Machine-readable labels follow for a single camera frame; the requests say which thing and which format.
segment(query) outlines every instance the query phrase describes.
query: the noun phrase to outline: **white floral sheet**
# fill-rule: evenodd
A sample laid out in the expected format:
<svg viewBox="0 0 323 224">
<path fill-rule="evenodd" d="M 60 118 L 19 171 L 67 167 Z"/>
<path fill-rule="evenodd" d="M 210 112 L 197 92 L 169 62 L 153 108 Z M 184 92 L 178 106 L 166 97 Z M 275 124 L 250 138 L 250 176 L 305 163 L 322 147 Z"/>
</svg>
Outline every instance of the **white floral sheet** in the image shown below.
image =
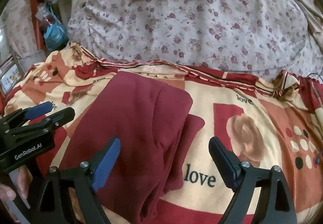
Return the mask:
<svg viewBox="0 0 323 224">
<path fill-rule="evenodd" d="M 88 0 L 72 42 L 116 63 L 164 60 L 251 73 L 321 73 L 323 57 L 293 0 Z"/>
</svg>

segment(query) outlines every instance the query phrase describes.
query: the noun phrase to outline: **metal bolt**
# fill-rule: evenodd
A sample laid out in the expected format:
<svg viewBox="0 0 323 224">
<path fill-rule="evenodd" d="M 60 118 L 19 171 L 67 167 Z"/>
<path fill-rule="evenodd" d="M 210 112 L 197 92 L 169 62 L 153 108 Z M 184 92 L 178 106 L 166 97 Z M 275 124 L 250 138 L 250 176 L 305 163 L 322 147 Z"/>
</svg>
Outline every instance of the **metal bolt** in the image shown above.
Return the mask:
<svg viewBox="0 0 323 224">
<path fill-rule="evenodd" d="M 50 173 L 54 173 L 54 172 L 56 172 L 56 170 L 57 170 L 58 168 L 56 167 L 56 166 L 53 166 L 53 167 L 51 167 L 50 169 L 49 169 L 49 172 Z"/>
<path fill-rule="evenodd" d="M 87 162 L 87 161 L 83 161 L 83 162 L 81 162 L 81 163 L 80 163 L 80 167 L 81 167 L 82 169 L 85 169 L 86 167 L 88 167 L 88 162 Z"/>
<path fill-rule="evenodd" d="M 250 163 L 248 161 L 242 161 L 241 164 L 243 167 L 250 167 Z"/>
<path fill-rule="evenodd" d="M 277 166 L 277 165 L 274 166 L 274 170 L 277 171 L 277 172 L 281 172 L 282 171 L 281 167 L 280 166 Z"/>
</svg>

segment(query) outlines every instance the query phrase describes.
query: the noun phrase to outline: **folded maroon cloth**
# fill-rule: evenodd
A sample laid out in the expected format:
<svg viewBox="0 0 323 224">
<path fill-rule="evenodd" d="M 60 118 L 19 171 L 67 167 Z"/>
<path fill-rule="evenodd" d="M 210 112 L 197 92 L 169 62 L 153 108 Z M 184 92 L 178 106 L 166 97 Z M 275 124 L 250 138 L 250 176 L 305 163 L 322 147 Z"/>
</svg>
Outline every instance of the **folded maroon cloth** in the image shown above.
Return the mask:
<svg viewBox="0 0 323 224">
<path fill-rule="evenodd" d="M 183 186 L 185 156 L 204 126 L 188 114 L 192 103 L 184 90 L 121 71 L 82 118 L 60 168 L 89 160 L 117 136 L 121 152 L 99 201 L 132 224 L 151 220 L 159 198 Z"/>
</svg>

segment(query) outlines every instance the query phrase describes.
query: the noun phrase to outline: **black wire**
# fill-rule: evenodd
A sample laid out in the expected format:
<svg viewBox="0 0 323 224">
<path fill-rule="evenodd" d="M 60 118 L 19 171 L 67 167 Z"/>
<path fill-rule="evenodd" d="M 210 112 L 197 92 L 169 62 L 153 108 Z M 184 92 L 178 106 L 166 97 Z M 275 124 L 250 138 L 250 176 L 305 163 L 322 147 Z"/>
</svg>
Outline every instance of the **black wire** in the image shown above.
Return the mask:
<svg viewBox="0 0 323 224">
<path fill-rule="evenodd" d="M 322 77 L 318 74 L 318 73 L 310 73 L 310 74 L 308 74 L 308 76 L 307 77 L 309 77 L 310 75 L 318 75 L 319 76 L 319 78 L 322 80 L 322 82 L 323 82 L 323 79 L 322 79 Z"/>
</svg>

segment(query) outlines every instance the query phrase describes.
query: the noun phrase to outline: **black dot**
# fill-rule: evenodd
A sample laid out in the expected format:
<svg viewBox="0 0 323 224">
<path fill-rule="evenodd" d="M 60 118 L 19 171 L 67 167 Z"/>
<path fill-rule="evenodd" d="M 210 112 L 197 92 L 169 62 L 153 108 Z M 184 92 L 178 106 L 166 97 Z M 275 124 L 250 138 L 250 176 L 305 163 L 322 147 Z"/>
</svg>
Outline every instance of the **black dot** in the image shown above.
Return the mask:
<svg viewBox="0 0 323 224">
<path fill-rule="evenodd" d="M 295 158 L 295 165 L 297 169 L 303 168 L 303 160 L 299 156 Z"/>
<path fill-rule="evenodd" d="M 306 136 L 308 138 L 308 134 L 305 129 L 303 129 L 303 134 L 304 134 L 304 136 Z"/>
</svg>

